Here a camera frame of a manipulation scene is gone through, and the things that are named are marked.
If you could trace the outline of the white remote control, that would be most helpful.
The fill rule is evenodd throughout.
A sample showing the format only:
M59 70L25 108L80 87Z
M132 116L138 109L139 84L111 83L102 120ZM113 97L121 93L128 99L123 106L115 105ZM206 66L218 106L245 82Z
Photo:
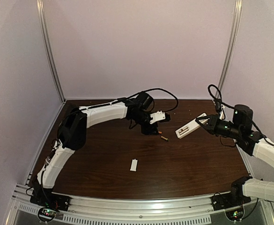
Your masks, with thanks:
M187 124L183 125L179 129L177 129L175 131L177 138L178 139L182 139L185 136L187 136L190 133L192 133L195 130L197 130L200 127L200 124L196 122L196 119L197 118L201 118L201 117L205 117L205 116L207 116L207 114L206 113L202 113L201 115L199 115L198 117L196 117L192 121L188 122Z

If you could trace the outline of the white battery cover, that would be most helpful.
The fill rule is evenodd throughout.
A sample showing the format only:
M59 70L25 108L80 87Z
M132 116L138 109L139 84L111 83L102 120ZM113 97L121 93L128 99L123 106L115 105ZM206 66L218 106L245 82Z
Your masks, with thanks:
M137 159L133 159L131 161L130 171L136 172L137 171L137 165L138 165L138 160Z

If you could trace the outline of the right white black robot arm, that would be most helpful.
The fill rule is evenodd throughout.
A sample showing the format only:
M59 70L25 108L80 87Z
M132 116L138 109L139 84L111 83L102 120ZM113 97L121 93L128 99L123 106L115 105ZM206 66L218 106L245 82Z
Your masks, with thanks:
M200 116L195 121L208 133L235 140L247 155L255 157L274 168L274 143L260 131L253 131L253 110L246 105L235 105L233 121L221 120L218 115ZM274 182L251 176L242 177L231 184L234 199L255 197L274 202Z

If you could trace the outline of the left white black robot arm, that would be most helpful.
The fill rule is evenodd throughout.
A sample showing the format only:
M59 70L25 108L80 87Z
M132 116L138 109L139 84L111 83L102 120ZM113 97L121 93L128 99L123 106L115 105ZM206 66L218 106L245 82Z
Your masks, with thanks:
M164 120L166 114L162 111L148 112L152 102L153 98L142 91L135 98L123 97L101 105L73 109L59 125L52 150L33 180L34 194L47 195L52 191L65 163L85 145L87 129L94 125L127 119L140 125L142 134L158 135L157 123Z

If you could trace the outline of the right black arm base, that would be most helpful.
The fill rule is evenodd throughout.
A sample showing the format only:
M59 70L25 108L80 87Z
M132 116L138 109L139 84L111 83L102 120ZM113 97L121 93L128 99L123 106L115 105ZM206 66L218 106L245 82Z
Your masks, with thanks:
M251 202L250 197L243 196L243 197L235 198L231 194L231 192L222 193L222 194L219 192L216 192L210 197L210 200L212 202L214 211L242 206L245 203Z

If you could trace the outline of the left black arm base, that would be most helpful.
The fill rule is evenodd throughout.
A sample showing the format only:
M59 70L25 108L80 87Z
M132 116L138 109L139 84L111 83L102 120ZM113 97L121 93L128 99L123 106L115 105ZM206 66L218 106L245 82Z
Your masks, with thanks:
M58 211L68 211L71 198L66 195L54 194L52 189L33 190L30 202L39 206L49 207Z

